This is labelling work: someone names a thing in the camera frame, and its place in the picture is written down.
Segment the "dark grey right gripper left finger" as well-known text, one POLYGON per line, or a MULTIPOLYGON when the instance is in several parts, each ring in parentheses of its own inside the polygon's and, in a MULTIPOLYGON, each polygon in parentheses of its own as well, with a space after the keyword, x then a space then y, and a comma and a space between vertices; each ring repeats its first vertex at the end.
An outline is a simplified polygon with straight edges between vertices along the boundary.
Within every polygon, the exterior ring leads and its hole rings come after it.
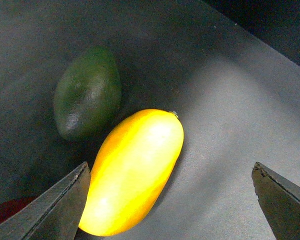
POLYGON ((0 224, 0 240, 73 240, 91 175, 83 162, 21 211, 0 224))

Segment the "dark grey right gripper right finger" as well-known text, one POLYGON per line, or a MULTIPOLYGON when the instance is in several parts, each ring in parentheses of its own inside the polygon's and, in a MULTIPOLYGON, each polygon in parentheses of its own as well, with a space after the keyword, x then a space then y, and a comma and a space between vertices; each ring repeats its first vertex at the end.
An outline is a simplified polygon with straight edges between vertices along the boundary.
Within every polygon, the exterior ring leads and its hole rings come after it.
POLYGON ((260 162, 251 178, 259 206, 277 240, 300 240, 300 187, 260 162))

